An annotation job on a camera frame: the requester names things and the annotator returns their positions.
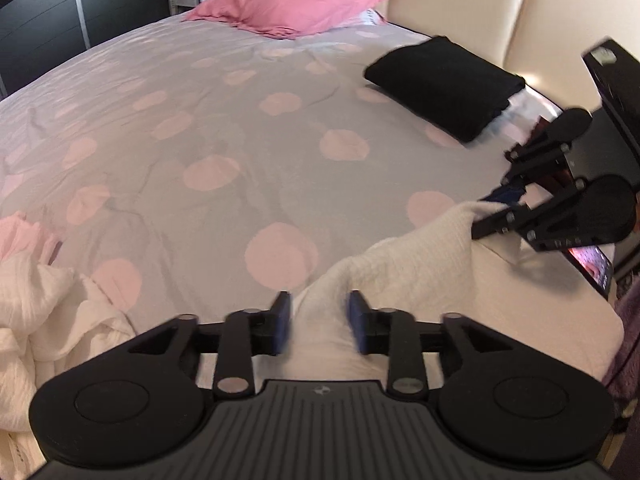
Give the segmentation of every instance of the logo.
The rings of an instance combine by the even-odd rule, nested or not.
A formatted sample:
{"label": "logo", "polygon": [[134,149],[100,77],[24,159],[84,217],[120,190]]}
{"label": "logo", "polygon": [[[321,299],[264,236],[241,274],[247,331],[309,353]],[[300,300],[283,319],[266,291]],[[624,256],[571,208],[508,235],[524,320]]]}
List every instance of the logo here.
{"label": "logo", "polygon": [[604,48],[603,46],[599,46],[598,48],[592,50],[591,55],[602,66],[610,65],[618,60],[618,58],[612,51],[610,51],[608,48]]}
{"label": "logo", "polygon": [[330,394],[331,393],[331,388],[329,388],[325,384],[323,384],[322,386],[316,386],[314,388],[314,393],[316,395],[325,396],[326,394]]}

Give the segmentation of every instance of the white blanket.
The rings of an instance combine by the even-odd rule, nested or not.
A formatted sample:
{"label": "white blanket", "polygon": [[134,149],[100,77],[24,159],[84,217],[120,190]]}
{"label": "white blanket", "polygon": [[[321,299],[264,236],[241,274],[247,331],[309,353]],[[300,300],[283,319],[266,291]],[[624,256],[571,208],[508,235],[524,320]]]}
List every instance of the white blanket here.
{"label": "white blanket", "polygon": [[89,278],[36,263],[0,263],[0,478],[20,480],[44,457],[28,409],[38,387],[130,339],[134,331]]}
{"label": "white blanket", "polygon": [[[504,207],[465,203],[401,238],[334,265],[296,298],[285,355],[264,358],[258,378],[378,379],[386,358],[361,356],[345,316],[362,291],[372,308],[437,322],[460,312],[601,379],[622,342],[622,322],[560,253],[535,253],[515,234],[470,238],[474,219]],[[425,354],[430,386],[442,382]]]}

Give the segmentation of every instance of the smartphone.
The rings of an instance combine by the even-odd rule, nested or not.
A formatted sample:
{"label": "smartphone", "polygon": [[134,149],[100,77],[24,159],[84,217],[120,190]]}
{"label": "smartphone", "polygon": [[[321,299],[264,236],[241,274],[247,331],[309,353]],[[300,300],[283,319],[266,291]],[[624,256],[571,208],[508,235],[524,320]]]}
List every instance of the smartphone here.
{"label": "smartphone", "polygon": [[599,247],[572,247],[564,252],[564,256],[580,270],[593,288],[606,300],[609,299],[613,264]]}

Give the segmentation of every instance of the pink pillow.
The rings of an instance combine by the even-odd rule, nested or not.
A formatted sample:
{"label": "pink pillow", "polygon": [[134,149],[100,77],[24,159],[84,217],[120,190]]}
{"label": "pink pillow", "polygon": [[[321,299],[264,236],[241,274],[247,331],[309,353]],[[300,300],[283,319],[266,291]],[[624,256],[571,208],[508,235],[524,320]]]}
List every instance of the pink pillow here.
{"label": "pink pillow", "polygon": [[187,20],[226,22],[269,38],[293,39],[337,27],[382,0],[205,0]]}

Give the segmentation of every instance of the pink polka dot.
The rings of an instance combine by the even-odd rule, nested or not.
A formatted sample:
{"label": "pink polka dot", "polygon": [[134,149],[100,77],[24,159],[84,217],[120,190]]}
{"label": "pink polka dot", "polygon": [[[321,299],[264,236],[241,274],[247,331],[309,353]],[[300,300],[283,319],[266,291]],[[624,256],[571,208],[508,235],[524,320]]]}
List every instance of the pink polka dot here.
{"label": "pink polka dot", "polygon": [[422,227],[455,205],[452,198],[439,191],[419,191],[409,198],[406,213],[413,225]]}
{"label": "pink polka dot", "polygon": [[216,62],[214,57],[205,57],[195,63],[191,63],[191,68],[209,68]]}
{"label": "pink polka dot", "polygon": [[193,115],[180,111],[172,117],[165,119],[151,132],[151,136],[158,140],[165,140],[169,137],[182,133],[193,123]]}
{"label": "pink polka dot", "polygon": [[240,173],[240,165],[232,158],[209,155],[191,164],[182,179],[184,185],[196,191],[212,191],[226,186]]}
{"label": "pink polka dot", "polygon": [[262,53],[267,57],[287,57],[293,54],[292,48],[274,48],[272,50],[263,50]]}
{"label": "pink polka dot", "polygon": [[0,196],[2,196],[2,198],[5,198],[11,195],[12,192],[14,192],[16,189],[20,187],[20,184],[22,184],[23,181],[24,181],[23,173],[17,173],[15,175],[14,174],[7,175],[4,178],[4,184],[2,184],[2,189],[0,190]]}
{"label": "pink polka dot", "polygon": [[158,92],[153,92],[151,94],[145,95],[143,98],[138,99],[135,103],[133,103],[133,109],[137,112],[141,112],[142,110],[146,110],[147,108],[151,108],[152,106],[157,106],[166,101],[167,95],[164,90],[159,90]]}
{"label": "pink polka dot", "polygon": [[119,94],[126,94],[127,92],[133,92],[134,90],[137,90],[138,88],[140,88],[145,82],[146,82],[146,79],[142,79],[141,77],[138,77],[127,83],[124,83],[123,85],[118,86],[118,89],[116,91]]}
{"label": "pink polka dot", "polygon": [[244,82],[249,81],[257,72],[255,70],[236,70],[235,72],[229,72],[225,75],[225,84],[230,86],[241,85]]}
{"label": "pink polka dot", "polygon": [[62,159],[62,169],[69,170],[76,164],[85,160],[88,156],[95,153],[98,143],[91,137],[74,140],[66,152],[65,158]]}
{"label": "pink polka dot", "polygon": [[331,160],[364,160],[369,143],[351,130],[329,130],[320,140],[320,151]]}
{"label": "pink polka dot", "polygon": [[273,290],[291,290],[308,280],[318,264],[318,248],[300,230],[276,222],[249,242],[244,262],[254,280]]}
{"label": "pink polka dot", "polygon": [[356,52],[362,52],[361,46],[357,46],[351,43],[339,43],[335,47],[343,52],[350,52],[352,54],[355,54]]}
{"label": "pink polka dot", "polygon": [[301,106],[302,99],[288,92],[271,94],[259,105],[260,110],[274,117],[288,112],[295,112]]}
{"label": "pink polka dot", "polygon": [[80,225],[95,215],[109,199],[109,188],[103,184],[81,187],[66,208],[66,221],[71,225]]}
{"label": "pink polka dot", "polygon": [[59,119],[60,117],[64,117],[68,113],[71,113],[72,111],[74,111],[76,108],[78,108],[78,103],[68,104],[68,105],[60,108],[60,110],[58,110],[56,112],[55,118]]}
{"label": "pink polka dot", "polygon": [[424,127],[424,133],[427,134],[427,138],[431,142],[435,142],[438,146],[442,146],[443,148],[464,148],[464,146],[456,139],[443,132],[435,124],[427,123]]}
{"label": "pink polka dot", "polygon": [[305,66],[305,70],[315,75],[322,75],[327,72],[335,72],[335,66],[325,63],[324,61],[312,61]]}
{"label": "pink polka dot", "polygon": [[75,134],[78,134],[82,131],[82,129],[86,126],[86,121],[74,121],[71,124],[65,126],[62,131],[58,134],[62,139],[68,139],[69,137],[73,137]]}
{"label": "pink polka dot", "polygon": [[18,162],[27,150],[29,149],[29,145],[26,142],[23,142],[20,146],[18,146],[15,150],[13,150],[9,155],[7,155],[4,160],[9,165],[14,165]]}
{"label": "pink polka dot", "polygon": [[367,103],[382,104],[391,101],[391,99],[386,95],[374,90],[373,88],[367,88],[366,86],[358,88],[356,90],[356,95],[358,96],[358,99],[362,99]]}
{"label": "pink polka dot", "polygon": [[380,37],[380,35],[376,34],[375,32],[365,32],[363,30],[357,31],[356,34],[363,38],[379,38]]}
{"label": "pink polka dot", "polygon": [[142,288],[142,277],[129,260],[107,260],[95,269],[91,278],[117,309],[126,312],[136,304]]}

